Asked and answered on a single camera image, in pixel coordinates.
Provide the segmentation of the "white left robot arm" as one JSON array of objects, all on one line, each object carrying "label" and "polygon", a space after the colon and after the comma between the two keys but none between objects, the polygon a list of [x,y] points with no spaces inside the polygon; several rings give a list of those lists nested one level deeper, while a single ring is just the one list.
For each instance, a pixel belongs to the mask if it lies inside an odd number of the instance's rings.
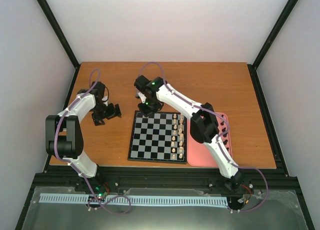
[{"label": "white left robot arm", "polygon": [[103,188],[104,179],[97,174],[98,165],[84,151],[81,121],[89,112],[95,126],[104,125],[105,119],[122,116],[118,104],[108,103],[105,89],[100,81],[93,82],[89,89],[80,90],[65,110],[45,120],[47,154],[73,167],[80,177],[86,177],[86,185],[95,192]]}]

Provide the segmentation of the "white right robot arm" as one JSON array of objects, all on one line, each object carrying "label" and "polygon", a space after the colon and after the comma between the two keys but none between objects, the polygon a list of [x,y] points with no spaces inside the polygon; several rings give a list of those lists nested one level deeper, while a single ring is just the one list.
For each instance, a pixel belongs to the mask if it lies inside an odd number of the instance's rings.
[{"label": "white right robot arm", "polygon": [[141,99],[138,108],[146,117],[161,110],[164,104],[183,114],[189,121],[191,137],[196,142],[204,144],[215,159],[224,178],[223,185],[226,190],[230,193],[238,190],[244,181],[244,175],[223,143],[222,136],[227,132],[219,131],[217,118],[224,123],[227,121],[214,112],[211,104],[201,104],[187,98],[161,77],[148,80],[140,75],[135,80],[134,87],[138,98]]}]

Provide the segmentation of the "black and white chessboard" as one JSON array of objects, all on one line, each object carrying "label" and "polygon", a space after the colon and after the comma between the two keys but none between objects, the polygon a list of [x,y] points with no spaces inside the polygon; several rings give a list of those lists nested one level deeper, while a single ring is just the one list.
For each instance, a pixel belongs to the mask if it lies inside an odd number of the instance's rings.
[{"label": "black and white chessboard", "polygon": [[[177,114],[177,129],[174,130],[173,115]],[[131,139],[127,159],[130,161],[187,163],[187,118],[184,116],[183,130],[179,129],[181,113],[157,112],[145,117],[134,112]]]}]

